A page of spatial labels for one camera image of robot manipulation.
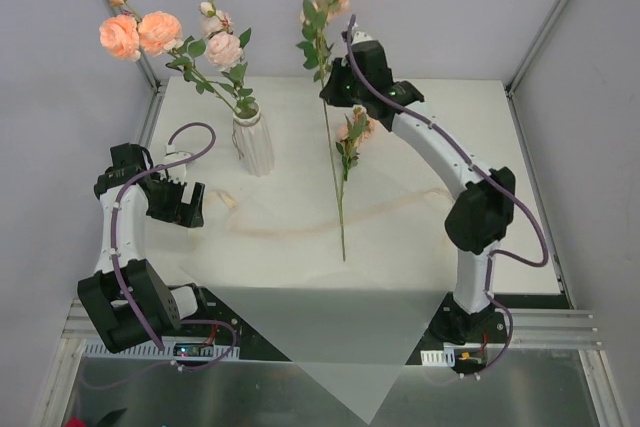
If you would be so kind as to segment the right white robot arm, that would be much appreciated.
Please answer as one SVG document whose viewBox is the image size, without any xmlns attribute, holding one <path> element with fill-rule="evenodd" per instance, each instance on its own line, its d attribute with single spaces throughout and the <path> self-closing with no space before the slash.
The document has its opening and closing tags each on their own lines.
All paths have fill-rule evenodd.
<svg viewBox="0 0 640 427">
<path fill-rule="evenodd" d="M 473 341 L 486 328 L 481 311 L 489 305 L 489 253 L 513 221 L 515 175 L 507 167 L 476 164 L 457 142 L 447 140 L 426 109 L 424 95 L 410 82 L 393 79 L 378 40 L 358 31 L 347 47 L 352 52 L 333 61 L 320 97 L 331 106 L 364 108 L 411 146 L 447 187 L 454 204 L 445 231 L 458 249 L 453 299 L 461 309 L 450 316 L 450 329 L 457 339 Z"/>
</svg>

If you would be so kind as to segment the peach rose stem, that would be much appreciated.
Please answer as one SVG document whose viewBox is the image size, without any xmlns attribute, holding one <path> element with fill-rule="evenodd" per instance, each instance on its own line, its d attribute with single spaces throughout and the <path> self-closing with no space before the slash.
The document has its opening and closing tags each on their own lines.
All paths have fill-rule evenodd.
<svg viewBox="0 0 640 427">
<path fill-rule="evenodd" d="M 336 17 L 348 12 L 350 0 L 303 0 L 300 15 L 303 40 L 296 47 L 303 53 L 303 68 L 313 73 L 313 82 L 326 86 L 331 73 L 333 45 L 326 31 Z"/>
<path fill-rule="evenodd" d="M 137 12 L 130 2 L 128 4 Z M 169 56 L 170 61 L 167 67 L 181 73 L 186 82 L 195 85 L 197 92 L 218 95 L 219 92 L 213 83 L 207 80 L 196 66 L 196 60 L 204 57 L 206 41 L 203 37 L 199 39 L 186 37 L 178 18 L 164 11 L 138 14 L 141 19 L 137 27 L 144 53 L 151 57 Z"/>
</svg>

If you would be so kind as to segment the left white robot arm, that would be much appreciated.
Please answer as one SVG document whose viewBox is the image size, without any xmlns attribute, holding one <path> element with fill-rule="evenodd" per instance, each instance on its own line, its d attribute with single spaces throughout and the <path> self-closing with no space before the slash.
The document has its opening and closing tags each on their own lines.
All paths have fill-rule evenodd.
<svg viewBox="0 0 640 427">
<path fill-rule="evenodd" d="M 168 287 L 147 260 L 148 218 L 185 228 L 204 225 L 205 185 L 195 183 L 182 201 L 186 183 L 153 168 L 149 151 L 124 143 L 110 149 L 112 165 L 94 185 L 103 211 L 103 234 L 94 274 L 77 284 L 77 294 L 103 344 L 119 353 L 182 328 L 204 334 L 211 312 L 194 284 Z"/>
</svg>

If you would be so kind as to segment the pale pink rose stem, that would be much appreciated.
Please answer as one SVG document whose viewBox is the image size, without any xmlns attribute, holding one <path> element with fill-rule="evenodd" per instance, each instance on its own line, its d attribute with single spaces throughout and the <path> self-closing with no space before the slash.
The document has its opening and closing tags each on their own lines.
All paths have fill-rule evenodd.
<svg viewBox="0 0 640 427">
<path fill-rule="evenodd" d="M 236 35 L 231 15 L 220 10 L 214 0 L 199 5 L 200 29 L 206 41 L 204 57 L 218 69 L 222 81 L 215 81 L 232 100 L 232 110 L 239 119 L 252 119 L 258 115 L 253 90 L 245 86 L 248 62 L 244 49 L 249 44 L 252 29 Z"/>
</svg>

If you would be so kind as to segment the pink flowers with green leaves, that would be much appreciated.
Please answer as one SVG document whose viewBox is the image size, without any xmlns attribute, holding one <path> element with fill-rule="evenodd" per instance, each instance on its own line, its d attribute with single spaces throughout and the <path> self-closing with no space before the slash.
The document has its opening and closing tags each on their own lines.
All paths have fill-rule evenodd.
<svg viewBox="0 0 640 427">
<path fill-rule="evenodd" d="M 344 213 L 345 187 L 349 180 L 351 170 L 359 163 L 359 147 L 375 130 L 375 121 L 368 115 L 366 109 L 362 106 L 355 107 L 351 116 L 345 117 L 345 121 L 346 123 L 344 127 L 339 132 L 338 140 L 335 142 L 336 150 L 340 155 L 342 168 L 338 184 L 338 212 L 340 222 L 341 255 L 343 261 L 347 258 Z"/>
</svg>

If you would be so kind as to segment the white wrapping paper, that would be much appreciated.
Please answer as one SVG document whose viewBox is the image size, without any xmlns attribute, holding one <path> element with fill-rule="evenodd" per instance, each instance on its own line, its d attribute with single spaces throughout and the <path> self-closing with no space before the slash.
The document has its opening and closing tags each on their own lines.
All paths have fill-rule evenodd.
<svg viewBox="0 0 640 427">
<path fill-rule="evenodd" d="M 370 422 L 454 283 L 443 228 L 450 207 L 411 204 L 347 225 L 357 211 L 414 193 L 351 190 L 346 255 L 329 189 L 263 186 L 232 195 L 242 227 L 296 229 L 338 221 L 320 235 L 260 239 L 226 230 L 229 212 L 204 206 L 185 270 L 361 420 Z"/>
</svg>

